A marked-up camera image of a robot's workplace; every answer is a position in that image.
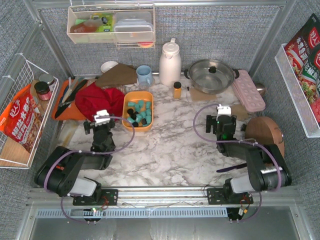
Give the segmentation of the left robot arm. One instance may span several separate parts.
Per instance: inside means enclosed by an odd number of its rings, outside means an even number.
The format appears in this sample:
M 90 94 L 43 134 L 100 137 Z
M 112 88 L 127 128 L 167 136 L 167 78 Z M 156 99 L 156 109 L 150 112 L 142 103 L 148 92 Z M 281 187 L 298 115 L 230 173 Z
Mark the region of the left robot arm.
M 84 122 L 86 134 L 93 131 L 93 142 L 87 152 L 72 152 L 70 149 L 57 146 L 34 177 L 36 185 L 47 188 L 60 197 L 75 195 L 92 197 L 98 190 L 98 182 L 79 178 L 80 170 L 104 170 L 112 160 L 108 152 L 115 150 L 111 129 L 115 127 L 115 121 L 110 119 L 103 123 Z

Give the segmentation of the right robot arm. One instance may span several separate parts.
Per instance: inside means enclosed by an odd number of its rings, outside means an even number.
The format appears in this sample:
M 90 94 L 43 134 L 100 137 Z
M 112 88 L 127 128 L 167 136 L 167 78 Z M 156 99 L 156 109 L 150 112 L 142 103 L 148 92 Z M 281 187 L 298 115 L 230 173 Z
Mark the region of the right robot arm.
M 244 160 L 247 167 L 247 174 L 225 181 L 224 194 L 228 197 L 290 186 L 292 177 L 278 146 L 237 140 L 236 119 L 234 115 L 206 116 L 205 132 L 216 135 L 217 150 L 226 157 Z

